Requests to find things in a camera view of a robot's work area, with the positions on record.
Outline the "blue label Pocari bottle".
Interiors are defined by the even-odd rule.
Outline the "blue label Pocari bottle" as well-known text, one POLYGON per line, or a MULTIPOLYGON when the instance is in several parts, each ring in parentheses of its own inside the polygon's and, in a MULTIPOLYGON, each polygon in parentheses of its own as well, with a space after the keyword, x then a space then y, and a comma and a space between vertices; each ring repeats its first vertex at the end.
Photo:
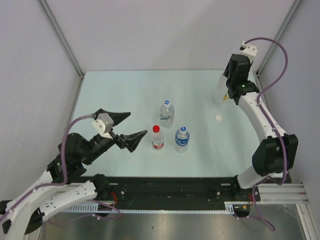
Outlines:
POLYGON ((178 153, 184 153, 188 148, 190 133, 187 130, 186 134, 180 134, 179 130, 175 132, 175 149, 178 153))

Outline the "white bottle cap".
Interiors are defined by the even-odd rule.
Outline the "white bottle cap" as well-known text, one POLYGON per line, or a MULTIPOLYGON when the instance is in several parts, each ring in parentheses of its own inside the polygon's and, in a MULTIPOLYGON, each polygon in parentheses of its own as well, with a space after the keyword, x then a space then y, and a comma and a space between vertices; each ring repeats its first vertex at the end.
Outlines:
POLYGON ((216 119, 217 121, 222 121, 222 120, 223 120, 223 117, 222 117, 221 115, 217 114, 217 115, 215 116, 215 119, 216 119))

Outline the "square clear juice bottle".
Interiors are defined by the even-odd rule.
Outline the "square clear juice bottle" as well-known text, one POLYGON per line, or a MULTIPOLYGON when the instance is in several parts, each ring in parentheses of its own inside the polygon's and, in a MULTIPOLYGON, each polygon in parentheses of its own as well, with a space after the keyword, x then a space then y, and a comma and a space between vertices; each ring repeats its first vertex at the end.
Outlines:
POLYGON ((223 73, 213 86, 211 91, 211 100, 216 107, 220 107, 229 100, 227 77, 224 76, 223 73))

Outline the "blue Pocari bottle cap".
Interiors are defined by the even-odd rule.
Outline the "blue Pocari bottle cap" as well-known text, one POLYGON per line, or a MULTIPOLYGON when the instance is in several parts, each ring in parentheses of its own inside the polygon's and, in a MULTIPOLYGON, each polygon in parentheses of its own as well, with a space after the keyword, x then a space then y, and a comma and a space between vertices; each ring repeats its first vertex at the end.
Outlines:
POLYGON ((181 126, 179 129, 179 133, 185 135, 187 133, 187 128, 185 126, 181 126))

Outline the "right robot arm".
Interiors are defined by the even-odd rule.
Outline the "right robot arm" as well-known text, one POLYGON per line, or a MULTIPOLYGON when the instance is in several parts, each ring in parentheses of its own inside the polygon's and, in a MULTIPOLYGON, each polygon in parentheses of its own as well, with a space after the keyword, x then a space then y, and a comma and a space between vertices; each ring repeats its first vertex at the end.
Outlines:
POLYGON ((282 175, 278 182, 282 185, 293 167, 299 143, 297 136, 287 134, 267 110, 258 87, 248 79, 251 65, 248 56, 232 54, 223 73, 228 97, 246 114, 259 140, 251 166, 233 178, 230 194, 237 201, 265 180, 275 181, 276 174, 282 175))

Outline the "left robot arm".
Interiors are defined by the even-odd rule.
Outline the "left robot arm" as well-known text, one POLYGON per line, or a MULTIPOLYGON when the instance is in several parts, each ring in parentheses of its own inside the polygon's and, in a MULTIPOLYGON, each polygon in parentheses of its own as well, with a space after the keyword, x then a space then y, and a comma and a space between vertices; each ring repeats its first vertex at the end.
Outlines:
POLYGON ((130 112, 109 112, 99 109, 73 120, 66 128, 59 154, 50 162, 46 170, 24 193, 13 200, 0 202, 0 223, 5 235, 14 233, 14 225, 22 235, 37 230, 42 224, 59 212, 84 201, 105 200, 112 189, 104 174, 96 174, 79 187, 56 193, 74 182, 92 164, 113 146, 133 152, 147 134, 147 130, 129 135, 115 134, 113 128, 130 116, 130 112), (81 120, 93 119, 97 130, 90 140, 78 133, 71 133, 74 124, 81 120))

